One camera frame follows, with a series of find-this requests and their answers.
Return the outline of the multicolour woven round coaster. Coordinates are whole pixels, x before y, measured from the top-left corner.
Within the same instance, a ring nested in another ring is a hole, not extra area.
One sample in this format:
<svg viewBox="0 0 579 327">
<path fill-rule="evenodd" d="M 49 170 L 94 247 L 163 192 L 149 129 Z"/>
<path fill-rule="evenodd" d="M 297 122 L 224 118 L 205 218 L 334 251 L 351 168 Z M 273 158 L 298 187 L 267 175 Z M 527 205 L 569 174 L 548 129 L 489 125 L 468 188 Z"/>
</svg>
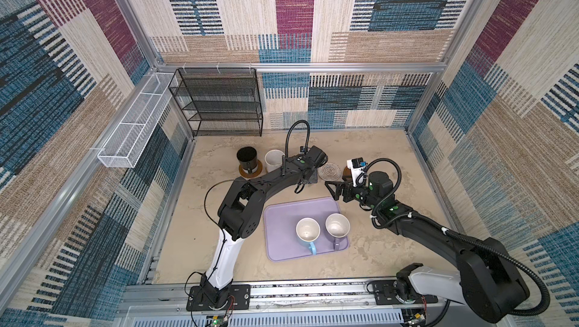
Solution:
<svg viewBox="0 0 579 327">
<path fill-rule="evenodd" d="M 343 169 L 336 163 L 327 162 L 324 166 L 318 168 L 318 176 L 324 181 L 340 181 L 342 179 Z"/>
</svg>

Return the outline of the white mug lilac handle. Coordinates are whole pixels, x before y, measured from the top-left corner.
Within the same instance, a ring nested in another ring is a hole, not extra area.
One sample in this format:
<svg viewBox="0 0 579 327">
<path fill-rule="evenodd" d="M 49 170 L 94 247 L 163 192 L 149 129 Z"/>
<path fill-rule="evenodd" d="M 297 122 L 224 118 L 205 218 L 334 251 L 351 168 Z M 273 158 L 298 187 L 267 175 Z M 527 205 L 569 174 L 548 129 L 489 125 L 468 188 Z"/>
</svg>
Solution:
<svg viewBox="0 0 579 327">
<path fill-rule="evenodd" d="M 334 213 L 327 217 L 325 228 L 333 239 L 333 250 L 339 251 L 342 241 L 348 236 L 351 224 L 348 218 L 340 213 Z"/>
</svg>

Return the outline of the white speckled mug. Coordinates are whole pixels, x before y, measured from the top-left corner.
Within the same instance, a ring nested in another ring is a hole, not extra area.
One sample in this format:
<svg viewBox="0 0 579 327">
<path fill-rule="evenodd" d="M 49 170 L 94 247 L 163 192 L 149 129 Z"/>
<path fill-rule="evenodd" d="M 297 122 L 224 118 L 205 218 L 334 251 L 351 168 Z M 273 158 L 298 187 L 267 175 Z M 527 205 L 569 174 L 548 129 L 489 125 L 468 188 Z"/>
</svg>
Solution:
<svg viewBox="0 0 579 327">
<path fill-rule="evenodd" d="M 283 158 L 285 153 L 281 150 L 272 149 L 265 154 L 265 168 L 267 173 L 271 173 L 273 170 L 280 168 L 283 164 Z"/>
</svg>

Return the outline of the white mug blue handle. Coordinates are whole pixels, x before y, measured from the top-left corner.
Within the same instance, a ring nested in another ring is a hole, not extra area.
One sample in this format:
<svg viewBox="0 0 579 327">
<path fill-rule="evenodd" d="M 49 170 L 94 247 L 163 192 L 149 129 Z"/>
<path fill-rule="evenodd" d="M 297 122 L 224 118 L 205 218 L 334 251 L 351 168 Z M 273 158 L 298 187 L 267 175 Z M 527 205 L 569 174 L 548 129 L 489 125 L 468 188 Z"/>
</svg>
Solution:
<svg viewBox="0 0 579 327">
<path fill-rule="evenodd" d="M 315 242 L 321 235 L 321 227 L 313 218 L 300 219 L 296 224 L 296 236 L 301 244 L 303 244 L 312 256 L 318 254 Z"/>
</svg>

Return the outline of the black mug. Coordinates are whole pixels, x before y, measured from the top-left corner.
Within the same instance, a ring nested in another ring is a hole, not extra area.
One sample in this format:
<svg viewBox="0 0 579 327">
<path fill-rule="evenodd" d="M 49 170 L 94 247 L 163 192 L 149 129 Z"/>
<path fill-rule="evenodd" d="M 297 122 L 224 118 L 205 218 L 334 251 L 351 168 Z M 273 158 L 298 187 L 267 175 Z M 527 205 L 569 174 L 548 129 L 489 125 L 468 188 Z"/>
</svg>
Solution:
<svg viewBox="0 0 579 327">
<path fill-rule="evenodd" d="M 248 172 L 252 171 L 257 166 L 257 150 L 252 146 L 246 146 L 237 151 L 236 157 L 239 164 Z"/>
</svg>

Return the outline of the brown wooden coaster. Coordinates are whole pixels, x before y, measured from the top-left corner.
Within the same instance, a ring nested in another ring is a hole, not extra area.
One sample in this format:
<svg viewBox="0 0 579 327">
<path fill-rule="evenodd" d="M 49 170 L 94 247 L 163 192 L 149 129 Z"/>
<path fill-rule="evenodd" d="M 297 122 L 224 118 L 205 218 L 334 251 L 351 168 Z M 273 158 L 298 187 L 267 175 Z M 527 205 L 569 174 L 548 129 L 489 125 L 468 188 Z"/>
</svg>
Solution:
<svg viewBox="0 0 579 327">
<path fill-rule="evenodd" d="M 252 173 L 248 173 L 241 165 L 238 167 L 239 173 L 245 179 L 253 179 L 258 177 L 263 171 L 262 161 L 257 161 L 256 168 L 252 171 Z"/>
<path fill-rule="evenodd" d="M 345 167 L 342 172 L 342 179 L 346 182 L 352 180 L 351 170 L 348 167 Z"/>
</svg>

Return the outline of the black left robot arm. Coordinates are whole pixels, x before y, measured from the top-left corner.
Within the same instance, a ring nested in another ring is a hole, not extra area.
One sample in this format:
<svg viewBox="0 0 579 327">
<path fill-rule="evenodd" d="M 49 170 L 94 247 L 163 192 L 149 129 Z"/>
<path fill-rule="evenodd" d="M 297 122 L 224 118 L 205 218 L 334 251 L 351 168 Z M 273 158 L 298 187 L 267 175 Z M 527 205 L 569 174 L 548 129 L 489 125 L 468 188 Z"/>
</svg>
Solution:
<svg viewBox="0 0 579 327">
<path fill-rule="evenodd" d="M 306 128 L 305 144 L 298 155 L 291 157 L 291 133 L 300 124 Z M 198 288 L 189 294 L 192 298 L 200 295 L 211 304 L 224 304 L 229 298 L 233 271 L 241 247 L 257 229 L 265 202 L 292 186 L 296 188 L 295 193 L 300 193 L 317 169 L 327 163 L 325 152 L 316 146 L 308 145 L 310 134 L 310 124 L 306 120 L 296 121 L 286 135 L 284 156 L 279 168 L 255 179 L 238 177 L 232 181 L 218 209 L 219 220 L 215 222 L 220 229 L 217 249 L 211 265 L 201 275 Z"/>
</svg>

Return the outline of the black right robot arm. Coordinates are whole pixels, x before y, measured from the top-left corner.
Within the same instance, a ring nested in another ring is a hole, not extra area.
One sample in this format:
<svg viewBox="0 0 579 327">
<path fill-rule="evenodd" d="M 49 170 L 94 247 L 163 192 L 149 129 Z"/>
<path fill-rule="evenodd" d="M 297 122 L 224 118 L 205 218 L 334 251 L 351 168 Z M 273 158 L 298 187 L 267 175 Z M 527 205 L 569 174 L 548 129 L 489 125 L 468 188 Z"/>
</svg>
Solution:
<svg viewBox="0 0 579 327">
<path fill-rule="evenodd" d="M 391 180 L 387 173 L 371 170 L 378 163 L 350 160 L 351 179 L 327 181 L 325 186 L 334 200 L 357 201 L 369 212 L 375 229 L 422 244 L 458 271 L 457 276 L 446 277 L 423 265 L 409 268 L 401 276 L 404 289 L 466 304 L 490 323 L 507 315 L 538 316 L 550 307 L 549 289 L 541 277 L 511 257 L 501 242 L 460 234 L 399 202 L 395 194 L 402 184 L 400 166 L 387 159 L 397 172 L 396 180 Z"/>
</svg>

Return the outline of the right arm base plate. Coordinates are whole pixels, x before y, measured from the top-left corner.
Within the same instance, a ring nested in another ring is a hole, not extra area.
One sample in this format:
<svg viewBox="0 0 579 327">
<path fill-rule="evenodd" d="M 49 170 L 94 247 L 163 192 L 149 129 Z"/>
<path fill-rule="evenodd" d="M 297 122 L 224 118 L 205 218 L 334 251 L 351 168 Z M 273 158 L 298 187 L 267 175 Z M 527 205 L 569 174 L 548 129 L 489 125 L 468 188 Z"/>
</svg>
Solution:
<svg viewBox="0 0 579 327">
<path fill-rule="evenodd" d="M 384 305 L 403 305 L 403 304 L 437 304 L 439 301 L 433 295 L 418 295 L 410 293 L 402 297 L 398 290 L 396 280 L 371 280 L 366 284 L 366 291 L 375 299 L 375 303 L 379 306 Z"/>
</svg>

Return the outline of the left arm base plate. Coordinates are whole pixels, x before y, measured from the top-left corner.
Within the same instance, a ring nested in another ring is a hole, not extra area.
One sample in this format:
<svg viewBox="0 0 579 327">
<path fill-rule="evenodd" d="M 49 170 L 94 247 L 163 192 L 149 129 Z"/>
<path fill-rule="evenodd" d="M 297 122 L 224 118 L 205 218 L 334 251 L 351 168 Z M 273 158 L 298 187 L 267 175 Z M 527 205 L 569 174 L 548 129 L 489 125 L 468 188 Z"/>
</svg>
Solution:
<svg viewBox="0 0 579 327">
<path fill-rule="evenodd" d="M 210 284 L 193 286 L 189 291 L 186 305 L 188 312 L 218 310 L 225 311 L 232 306 L 233 310 L 248 310 L 250 305 L 250 284 L 229 284 L 217 290 Z"/>
</svg>

